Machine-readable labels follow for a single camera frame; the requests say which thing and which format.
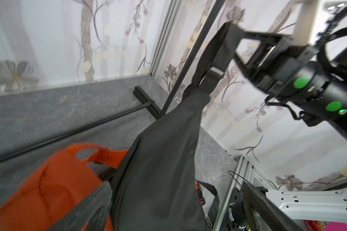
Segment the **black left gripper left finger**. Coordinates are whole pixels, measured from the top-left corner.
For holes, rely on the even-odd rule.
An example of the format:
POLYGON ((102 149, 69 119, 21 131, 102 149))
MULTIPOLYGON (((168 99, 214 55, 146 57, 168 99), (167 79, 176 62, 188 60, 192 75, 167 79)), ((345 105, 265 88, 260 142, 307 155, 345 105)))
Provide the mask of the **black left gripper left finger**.
POLYGON ((111 205, 112 189, 102 182, 69 213, 51 226, 49 231, 103 231, 111 205))

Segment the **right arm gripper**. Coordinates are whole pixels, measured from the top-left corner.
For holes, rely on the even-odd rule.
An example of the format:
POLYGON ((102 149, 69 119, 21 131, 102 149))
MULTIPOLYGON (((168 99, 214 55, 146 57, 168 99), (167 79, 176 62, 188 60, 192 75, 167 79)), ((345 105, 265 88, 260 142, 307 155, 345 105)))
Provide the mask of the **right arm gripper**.
POLYGON ((265 94, 279 95, 317 53, 311 45, 294 45, 284 34, 244 33, 241 45, 247 45, 234 61, 245 78, 255 78, 255 87, 265 94))

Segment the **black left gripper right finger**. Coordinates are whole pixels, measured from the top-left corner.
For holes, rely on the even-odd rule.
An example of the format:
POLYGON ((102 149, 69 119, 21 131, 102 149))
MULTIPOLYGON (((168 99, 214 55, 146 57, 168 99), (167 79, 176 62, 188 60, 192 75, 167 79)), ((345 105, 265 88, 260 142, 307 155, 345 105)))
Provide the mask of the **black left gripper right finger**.
POLYGON ((302 230, 252 184, 244 182, 242 191, 245 215, 252 231, 302 230))

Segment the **dark orange backpack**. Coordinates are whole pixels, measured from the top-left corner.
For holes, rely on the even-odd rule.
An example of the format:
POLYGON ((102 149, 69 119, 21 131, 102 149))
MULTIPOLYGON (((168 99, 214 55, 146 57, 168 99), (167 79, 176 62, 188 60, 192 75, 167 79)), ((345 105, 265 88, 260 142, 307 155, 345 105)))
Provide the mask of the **dark orange backpack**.
POLYGON ((126 153, 91 143, 57 151, 0 208, 0 231, 50 228, 101 185, 88 162, 117 168, 126 153))

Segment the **black sling bag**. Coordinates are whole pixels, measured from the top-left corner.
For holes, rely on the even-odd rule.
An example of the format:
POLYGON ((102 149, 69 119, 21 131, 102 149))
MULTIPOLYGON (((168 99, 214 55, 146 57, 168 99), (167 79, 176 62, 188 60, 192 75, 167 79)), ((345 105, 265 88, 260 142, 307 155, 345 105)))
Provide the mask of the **black sling bag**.
POLYGON ((209 231, 195 184, 201 116, 244 31, 226 22, 203 52, 181 103, 138 135, 111 182, 116 231, 209 231))

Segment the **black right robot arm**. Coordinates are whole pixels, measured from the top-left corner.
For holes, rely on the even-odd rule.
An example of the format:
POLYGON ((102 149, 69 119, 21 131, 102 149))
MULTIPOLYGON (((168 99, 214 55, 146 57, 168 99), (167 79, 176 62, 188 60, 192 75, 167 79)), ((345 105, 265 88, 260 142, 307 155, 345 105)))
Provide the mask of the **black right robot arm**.
POLYGON ((241 39, 258 40, 260 46, 244 63, 235 56, 243 75, 267 95, 266 106, 301 110, 295 120, 314 127, 328 122, 347 140, 347 48, 338 56, 337 66, 326 57, 326 43, 347 36, 347 27, 323 33, 315 46, 295 46, 282 34, 241 31, 241 39))

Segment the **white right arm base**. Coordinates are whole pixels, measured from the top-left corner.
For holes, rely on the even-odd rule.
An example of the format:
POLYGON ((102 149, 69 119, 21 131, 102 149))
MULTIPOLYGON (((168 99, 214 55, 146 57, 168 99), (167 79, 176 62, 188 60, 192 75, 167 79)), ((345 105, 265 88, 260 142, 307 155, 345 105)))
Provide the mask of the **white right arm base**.
MULTIPOLYGON (((279 191, 256 187, 292 221, 327 221, 332 231, 347 230, 347 188, 332 191, 279 191)), ((228 206, 228 219, 234 227, 251 231, 245 215, 243 191, 228 206)))

